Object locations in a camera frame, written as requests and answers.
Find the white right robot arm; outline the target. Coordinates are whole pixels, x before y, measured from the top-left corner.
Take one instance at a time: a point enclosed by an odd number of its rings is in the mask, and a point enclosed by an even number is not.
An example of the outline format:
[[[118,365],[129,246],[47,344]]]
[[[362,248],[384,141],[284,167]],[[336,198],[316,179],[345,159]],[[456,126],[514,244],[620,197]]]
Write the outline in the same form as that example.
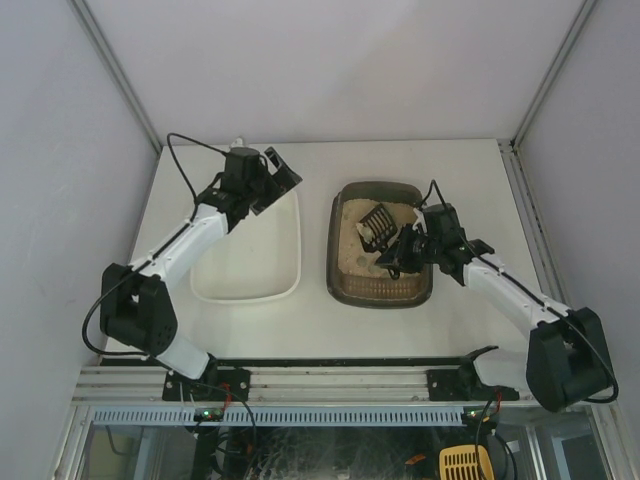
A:
[[[620,387],[599,316],[526,286],[484,241],[406,225],[376,262],[394,275],[435,265],[485,298],[523,335],[526,352],[490,347],[475,354],[471,363],[481,385],[528,391],[550,412],[617,400]]]

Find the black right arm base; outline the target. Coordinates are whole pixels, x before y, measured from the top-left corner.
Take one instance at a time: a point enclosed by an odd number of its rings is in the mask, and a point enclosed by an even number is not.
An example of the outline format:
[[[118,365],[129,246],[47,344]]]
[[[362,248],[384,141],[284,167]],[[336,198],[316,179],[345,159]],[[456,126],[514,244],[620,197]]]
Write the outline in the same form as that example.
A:
[[[493,353],[497,346],[486,346],[461,357],[459,366],[449,369],[429,369],[426,372],[429,400],[444,401],[481,401],[489,400],[494,393],[501,393],[502,399],[518,401],[520,395],[516,389],[505,386],[489,386],[478,376],[473,362],[487,353]]]

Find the grey litter box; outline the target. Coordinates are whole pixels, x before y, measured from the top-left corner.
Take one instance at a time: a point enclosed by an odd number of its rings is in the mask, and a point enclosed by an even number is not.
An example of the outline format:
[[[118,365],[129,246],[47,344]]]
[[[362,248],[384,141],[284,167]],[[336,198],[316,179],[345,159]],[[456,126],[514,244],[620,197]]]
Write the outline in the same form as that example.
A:
[[[420,190],[406,183],[360,181],[334,198],[329,222],[326,285],[345,305],[413,308],[425,303],[433,286],[432,268],[401,273],[378,263],[398,239],[401,228],[416,219]]]

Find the black litter scoop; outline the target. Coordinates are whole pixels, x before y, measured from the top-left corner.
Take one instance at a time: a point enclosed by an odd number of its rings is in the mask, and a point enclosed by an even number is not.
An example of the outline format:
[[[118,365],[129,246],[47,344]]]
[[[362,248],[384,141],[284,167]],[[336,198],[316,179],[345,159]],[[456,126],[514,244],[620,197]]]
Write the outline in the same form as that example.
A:
[[[363,251],[377,259],[395,242],[398,227],[385,205],[377,203],[356,223],[356,231]]]

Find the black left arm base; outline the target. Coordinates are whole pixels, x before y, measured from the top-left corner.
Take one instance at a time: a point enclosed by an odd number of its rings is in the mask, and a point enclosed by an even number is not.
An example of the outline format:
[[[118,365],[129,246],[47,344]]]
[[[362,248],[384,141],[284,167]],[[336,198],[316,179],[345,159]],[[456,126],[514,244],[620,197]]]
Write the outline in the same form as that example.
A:
[[[251,386],[251,372],[226,365],[210,357],[204,373],[195,380],[170,371],[166,374],[162,400],[168,402],[246,401]]]

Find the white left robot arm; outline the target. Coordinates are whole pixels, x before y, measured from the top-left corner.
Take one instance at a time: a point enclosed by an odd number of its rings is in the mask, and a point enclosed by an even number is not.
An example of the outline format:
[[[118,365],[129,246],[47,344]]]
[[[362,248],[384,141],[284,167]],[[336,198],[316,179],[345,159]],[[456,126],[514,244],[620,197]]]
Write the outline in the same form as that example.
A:
[[[128,346],[129,354],[151,357],[189,380],[206,377],[215,358],[180,333],[172,289],[248,215],[263,214],[302,181],[272,147],[234,146],[222,155],[223,170],[193,195],[180,227],[150,253],[104,270],[93,307],[101,332]]]

